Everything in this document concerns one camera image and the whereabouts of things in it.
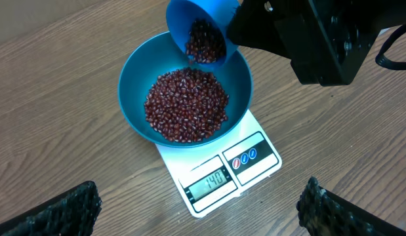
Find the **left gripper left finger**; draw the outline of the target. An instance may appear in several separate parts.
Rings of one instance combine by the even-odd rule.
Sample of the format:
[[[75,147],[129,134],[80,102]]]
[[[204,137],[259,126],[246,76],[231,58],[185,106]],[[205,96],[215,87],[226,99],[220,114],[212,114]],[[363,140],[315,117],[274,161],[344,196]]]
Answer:
[[[90,236],[101,205],[96,184],[86,181],[1,223],[0,235]]]

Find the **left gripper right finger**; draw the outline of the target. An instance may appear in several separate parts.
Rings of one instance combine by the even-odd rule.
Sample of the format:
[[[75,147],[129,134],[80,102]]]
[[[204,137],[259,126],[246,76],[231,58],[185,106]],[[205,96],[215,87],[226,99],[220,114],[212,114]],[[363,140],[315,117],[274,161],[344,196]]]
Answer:
[[[299,225],[310,235],[406,236],[406,231],[321,187],[311,177],[296,204]]]

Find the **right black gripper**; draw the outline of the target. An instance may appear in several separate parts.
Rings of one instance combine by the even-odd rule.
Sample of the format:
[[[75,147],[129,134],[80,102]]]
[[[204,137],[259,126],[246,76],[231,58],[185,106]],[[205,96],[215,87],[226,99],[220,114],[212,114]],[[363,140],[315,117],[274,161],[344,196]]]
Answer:
[[[349,85],[380,31],[406,24],[406,0],[244,0],[226,35],[291,60],[303,85]]]

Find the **blue plastic measuring scoop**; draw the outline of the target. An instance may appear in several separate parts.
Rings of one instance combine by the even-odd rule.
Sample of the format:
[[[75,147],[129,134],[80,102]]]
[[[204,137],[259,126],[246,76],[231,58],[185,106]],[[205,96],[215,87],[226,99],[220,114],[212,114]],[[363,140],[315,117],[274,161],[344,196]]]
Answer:
[[[179,49],[185,52],[193,22],[197,19],[206,20],[220,30],[226,53],[219,61],[202,66],[209,69],[219,68],[237,50],[237,45],[227,38],[226,30],[238,6],[238,0],[172,0],[166,10],[166,22],[172,39]]]

